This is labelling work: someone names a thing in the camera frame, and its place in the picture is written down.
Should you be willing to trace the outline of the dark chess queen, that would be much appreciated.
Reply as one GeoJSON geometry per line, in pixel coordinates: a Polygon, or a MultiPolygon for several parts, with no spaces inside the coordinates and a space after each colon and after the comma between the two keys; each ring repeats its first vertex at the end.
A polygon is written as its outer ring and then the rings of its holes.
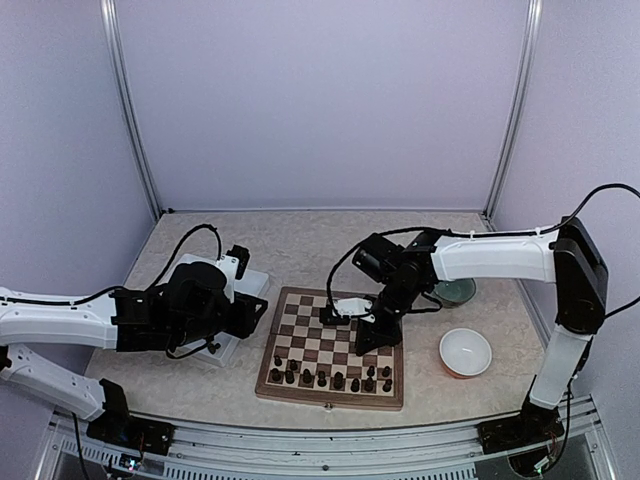
{"type": "Polygon", "coordinates": [[[363,389],[365,392],[370,393],[374,390],[375,381],[372,377],[368,377],[363,383],[363,389]]]}

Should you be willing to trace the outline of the wooden chess board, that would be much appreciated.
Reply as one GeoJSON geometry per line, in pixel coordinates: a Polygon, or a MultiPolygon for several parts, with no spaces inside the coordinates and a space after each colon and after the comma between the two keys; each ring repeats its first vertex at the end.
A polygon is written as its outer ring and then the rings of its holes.
{"type": "Polygon", "coordinates": [[[325,326],[319,321],[319,310],[326,304],[322,290],[285,286],[280,290],[270,327],[261,367],[256,381],[257,397],[272,401],[319,405],[325,408],[353,408],[360,410],[399,411],[404,406],[404,350],[401,344],[381,347],[364,356],[355,354],[357,323],[325,326]],[[281,357],[283,364],[274,365],[274,356],[281,357]],[[289,361],[298,362],[293,372],[295,381],[285,381],[289,361]],[[376,374],[374,390],[367,393],[363,383],[368,378],[367,370],[373,365],[376,374]],[[382,376],[389,366],[391,375],[382,376]],[[279,384],[270,381],[270,372],[278,368],[282,374],[279,384]],[[301,385],[301,374],[309,369],[314,377],[311,387],[301,385]],[[317,385],[317,374],[324,371],[327,385],[317,385]],[[333,389],[333,377],[337,372],[344,375],[343,391],[333,389]],[[353,379],[360,380],[360,391],[351,391],[353,379]],[[391,379],[392,389],[384,392],[382,387],[391,379]]]}

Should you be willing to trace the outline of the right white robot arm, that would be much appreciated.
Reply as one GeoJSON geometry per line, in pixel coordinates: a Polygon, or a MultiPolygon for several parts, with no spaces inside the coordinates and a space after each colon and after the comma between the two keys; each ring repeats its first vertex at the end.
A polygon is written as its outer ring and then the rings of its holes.
{"type": "Polygon", "coordinates": [[[556,287],[556,326],[524,406],[511,426],[523,444],[535,442],[551,424],[553,411],[578,371],[587,346],[606,317],[608,269],[582,223],[565,218],[560,227],[526,232],[457,233],[413,228],[406,246],[374,233],[362,241],[354,264],[383,289],[358,300],[350,315],[382,335],[407,315],[417,297],[441,282],[461,279],[519,279],[556,287]]]}

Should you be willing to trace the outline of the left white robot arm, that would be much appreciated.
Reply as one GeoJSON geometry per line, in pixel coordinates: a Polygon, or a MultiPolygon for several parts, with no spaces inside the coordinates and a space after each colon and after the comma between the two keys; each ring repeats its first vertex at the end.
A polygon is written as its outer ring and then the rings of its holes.
{"type": "Polygon", "coordinates": [[[117,352],[175,354],[207,349],[221,333],[238,339],[256,329],[268,303],[268,276],[227,256],[177,265],[145,290],[112,288],[85,299],[1,291],[1,378],[76,414],[99,419],[121,445],[140,434],[121,386],[76,374],[36,354],[34,344],[85,345],[117,352]]]}

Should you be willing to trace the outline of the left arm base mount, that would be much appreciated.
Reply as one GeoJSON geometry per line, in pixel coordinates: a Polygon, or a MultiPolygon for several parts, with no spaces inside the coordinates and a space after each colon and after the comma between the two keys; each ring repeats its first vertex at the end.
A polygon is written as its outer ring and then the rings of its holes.
{"type": "Polygon", "coordinates": [[[171,423],[140,417],[111,417],[103,415],[91,421],[87,436],[139,453],[166,456],[171,446],[175,427],[171,423]]]}

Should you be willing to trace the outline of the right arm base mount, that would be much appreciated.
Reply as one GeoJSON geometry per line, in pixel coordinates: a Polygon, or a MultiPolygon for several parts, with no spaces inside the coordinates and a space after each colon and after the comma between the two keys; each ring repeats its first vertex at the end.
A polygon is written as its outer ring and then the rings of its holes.
{"type": "Polygon", "coordinates": [[[565,433],[559,416],[555,414],[550,417],[518,414],[485,421],[477,426],[477,431],[485,455],[544,442],[565,433]]]}

